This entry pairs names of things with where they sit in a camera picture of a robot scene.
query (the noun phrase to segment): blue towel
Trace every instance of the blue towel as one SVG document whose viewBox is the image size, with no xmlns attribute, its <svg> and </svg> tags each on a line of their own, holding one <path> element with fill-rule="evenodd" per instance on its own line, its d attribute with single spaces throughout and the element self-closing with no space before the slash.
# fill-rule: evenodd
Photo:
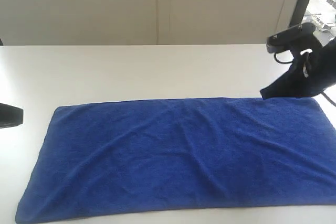
<svg viewBox="0 0 336 224">
<path fill-rule="evenodd" d="M 18 223 L 169 209 L 336 204 L 336 132 L 313 99 L 59 107 Z"/>
</svg>

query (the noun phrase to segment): white wall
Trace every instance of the white wall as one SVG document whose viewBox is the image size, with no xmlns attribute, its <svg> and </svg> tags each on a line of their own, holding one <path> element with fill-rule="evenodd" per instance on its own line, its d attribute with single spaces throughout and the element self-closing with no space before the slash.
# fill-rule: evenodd
<svg viewBox="0 0 336 224">
<path fill-rule="evenodd" d="M 296 0 L 0 0 L 5 45 L 263 43 Z"/>
</svg>

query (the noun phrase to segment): tabletop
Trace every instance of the tabletop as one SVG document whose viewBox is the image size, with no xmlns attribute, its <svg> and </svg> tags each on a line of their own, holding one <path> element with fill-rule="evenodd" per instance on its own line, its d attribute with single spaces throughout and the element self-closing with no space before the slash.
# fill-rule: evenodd
<svg viewBox="0 0 336 224">
<path fill-rule="evenodd" d="M 281 60 L 290 58 L 283 54 Z M 288 69 L 265 45 L 0 47 L 0 102 L 24 109 L 24 124 L 0 130 L 0 223 L 15 211 L 55 108 L 91 102 L 260 97 Z M 327 91 L 336 99 L 336 88 Z M 316 97 L 336 126 L 335 108 Z M 74 223 L 334 223 L 336 206 L 159 211 Z"/>
</svg>

